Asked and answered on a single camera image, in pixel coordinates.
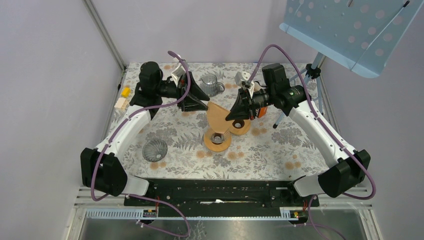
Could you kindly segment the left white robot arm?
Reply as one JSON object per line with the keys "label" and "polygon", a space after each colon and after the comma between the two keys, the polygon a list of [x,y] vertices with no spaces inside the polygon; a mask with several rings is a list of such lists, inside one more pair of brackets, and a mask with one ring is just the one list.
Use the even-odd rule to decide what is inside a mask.
{"label": "left white robot arm", "polygon": [[114,197],[136,195],[144,206],[154,202],[155,192],[149,188],[149,181],[128,173],[120,161],[138,133],[159,108],[165,107],[164,98],[173,99],[182,112],[206,111],[205,102],[210,100],[186,63],[179,63],[167,78],[157,62],[143,63],[129,106],[118,125],[95,148],[85,148],[80,154],[85,187]]}

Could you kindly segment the brown paper coffee filter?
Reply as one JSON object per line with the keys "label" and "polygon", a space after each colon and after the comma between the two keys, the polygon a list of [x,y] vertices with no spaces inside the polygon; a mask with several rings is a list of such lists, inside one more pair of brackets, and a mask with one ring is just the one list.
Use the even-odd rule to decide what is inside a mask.
{"label": "brown paper coffee filter", "polygon": [[206,118],[209,127],[216,133],[225,133],[231,125],[229,121],[226,121],[230,111],[212,101],[208,102],[207,107]]}

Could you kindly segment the grey glass pitcher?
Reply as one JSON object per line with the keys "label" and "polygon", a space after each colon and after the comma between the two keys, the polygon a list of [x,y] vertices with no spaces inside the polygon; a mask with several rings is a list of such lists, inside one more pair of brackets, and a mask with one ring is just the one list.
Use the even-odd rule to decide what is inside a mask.
{"label": "grey glass pitcher", "polygon": [[225,91],[225,85],[218,81],[218,78],[214,74],[205,74],[200,77],[200,88],[209,97],[214,97]]}

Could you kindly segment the blue perforated stand tray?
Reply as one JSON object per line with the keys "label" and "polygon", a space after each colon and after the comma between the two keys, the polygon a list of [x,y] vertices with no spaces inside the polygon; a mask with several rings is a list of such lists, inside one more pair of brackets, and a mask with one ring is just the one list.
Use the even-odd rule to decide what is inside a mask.
{"label": "blue perforated stand tray", "polygon": [[289,0],[280,29],[363,78],[376,78],[422,0]]}

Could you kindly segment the yellow block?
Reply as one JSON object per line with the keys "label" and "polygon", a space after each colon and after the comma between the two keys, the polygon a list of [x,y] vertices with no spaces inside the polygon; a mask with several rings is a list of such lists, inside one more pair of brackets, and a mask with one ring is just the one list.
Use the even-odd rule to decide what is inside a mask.
{"label": "yellow block", "polygon": [[128,98],[130,94],[131,94],[131,89],[129,87],[124,87],[121,91],[120,96],[122,98]]}

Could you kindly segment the clear glass dripper cone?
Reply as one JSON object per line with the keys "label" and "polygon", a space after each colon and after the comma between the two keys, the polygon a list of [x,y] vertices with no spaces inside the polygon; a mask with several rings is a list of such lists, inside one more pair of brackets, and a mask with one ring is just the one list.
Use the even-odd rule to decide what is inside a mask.
{"label": "clear glass dripper cone", "polygon": [[214,131],[212,130],[209,134],[208,139],[214,144],[214,145],[221,145],[223,143],[226,143],[230,140],[231,133],[227,129],[226,131]]}

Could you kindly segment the beige wooden block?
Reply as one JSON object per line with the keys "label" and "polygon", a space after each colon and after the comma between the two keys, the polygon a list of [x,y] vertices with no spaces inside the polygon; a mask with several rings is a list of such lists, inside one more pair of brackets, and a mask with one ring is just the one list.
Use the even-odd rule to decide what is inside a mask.
{"label": "beige wooden block", "polygon": [[117,110],[125,110],[129,105],[128,100],[125,97],[119,97],[114,105]]}

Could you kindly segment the floral tablecloth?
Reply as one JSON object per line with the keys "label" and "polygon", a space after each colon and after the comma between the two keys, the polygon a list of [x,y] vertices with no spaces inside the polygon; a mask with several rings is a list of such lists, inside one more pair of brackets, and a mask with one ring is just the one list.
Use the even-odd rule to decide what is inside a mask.
{"label": "floral tablecloth", "polygon": [[[203,140],[209,127],[204,111],[164,107],[137,134],[120,163],[131,175],[144,178],[294,180],[326,170],[319,150],[294,121],[285,117],[273,127],[280,114],[269,107],[246,134],[232,137],[227,150],[212,152]],[[142,155],[143,146],[153,139],[164,140],[168,147],[158,162]]]}

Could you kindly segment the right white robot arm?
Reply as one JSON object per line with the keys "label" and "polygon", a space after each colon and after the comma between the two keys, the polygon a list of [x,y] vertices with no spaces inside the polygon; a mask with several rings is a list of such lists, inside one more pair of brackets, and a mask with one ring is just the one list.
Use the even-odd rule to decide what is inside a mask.
{"label": "right white robot arm", "polygon": [[356,150],[329,126],[323,115],[315,109],[302,85],[291,86],[286,71],[280,63],[262,68],[265,87],[255,90],[248,83],[248,72],[238,72],[234,81],[239,86],[238,94],[226,121],[254,120],[265,107],[274,106],[283,111],[306,133],[323,156],[328,170],[300,177],[290,184],[287,201],[293,206],[301,205],[307,196],[326,194],[336,198],[347,195],[347,191],[361,183],[371,161],[364,149]]}

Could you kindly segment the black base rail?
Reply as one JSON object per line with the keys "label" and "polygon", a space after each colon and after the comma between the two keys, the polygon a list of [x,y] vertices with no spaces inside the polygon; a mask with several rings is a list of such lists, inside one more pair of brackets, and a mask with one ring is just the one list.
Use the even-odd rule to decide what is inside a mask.
{"label": "black base rail", "polygon": [[159,217],[179,217],[170,203],[186,217],[280,217],[281,208],[293,207],[304,211],[312,201],[318,207],[319,200],[301,197],[290,181],[284,180],[218,180],[148,178],[146,197],[160,200],[159,204],[130,197],[124,200],[126,207],[153,207]]}

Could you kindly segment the orange coffee filter box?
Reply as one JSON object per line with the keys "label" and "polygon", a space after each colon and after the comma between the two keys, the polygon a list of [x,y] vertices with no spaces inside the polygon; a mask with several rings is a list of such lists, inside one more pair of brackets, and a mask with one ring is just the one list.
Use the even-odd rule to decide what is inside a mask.
{"label": "orange coffee filter box", "polygon": [[268,107],[261,107],[260,109],[258,109],[256,111],[256,117],[257,118],[262,118],[266,113],[267,113]]}

